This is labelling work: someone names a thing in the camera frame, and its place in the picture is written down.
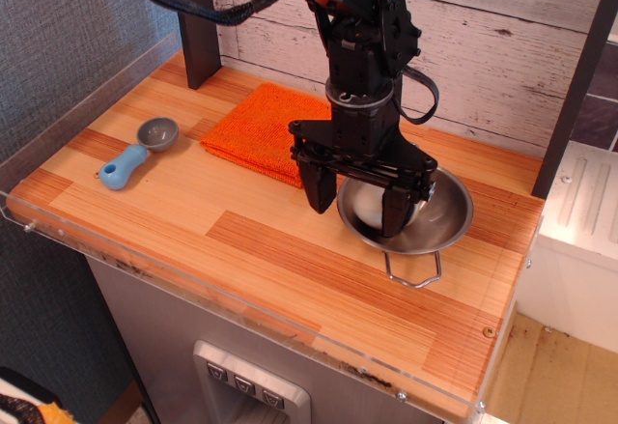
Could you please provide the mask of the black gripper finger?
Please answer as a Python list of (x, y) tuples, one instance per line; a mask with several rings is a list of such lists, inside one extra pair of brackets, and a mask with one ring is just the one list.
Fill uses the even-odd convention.
[(393, 238), (407, 226), (415, 210), (411, 194), (404, 190), (385, 190), (382, 194), (381, 234)]
[(324, 162), (305, 154), (300, 154), (296, 163), (309, 205), (315, 212), (324, 213), (336, 197), (336, 173)]

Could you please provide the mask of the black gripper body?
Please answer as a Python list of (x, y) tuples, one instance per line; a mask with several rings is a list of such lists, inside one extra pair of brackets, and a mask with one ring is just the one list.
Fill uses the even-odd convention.
[(402, 135), (402, 92), (394, 89), (359, 98), (329, 90), (327, 95), (330, 119), (289, 124), (295, 162), (305, 154), (324, 162), (337, 176), (406, 190), (413, 202), (429, 201), (437, 162)]

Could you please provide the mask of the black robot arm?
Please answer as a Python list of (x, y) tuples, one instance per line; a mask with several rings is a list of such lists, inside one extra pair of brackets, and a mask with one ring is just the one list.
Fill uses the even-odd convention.
[(329, 120), (289, 124), (291, 149), (310, 206), (325, 212), (340, 175), (383, 188), (381, 233), (398, 235), (415, 204), (431, 198), (437, 162), (400, 131), (402, 79), (437, 96), (434, 82), (409, 66), (421, 32), (407, 0), (306, 0), (329, 62)]

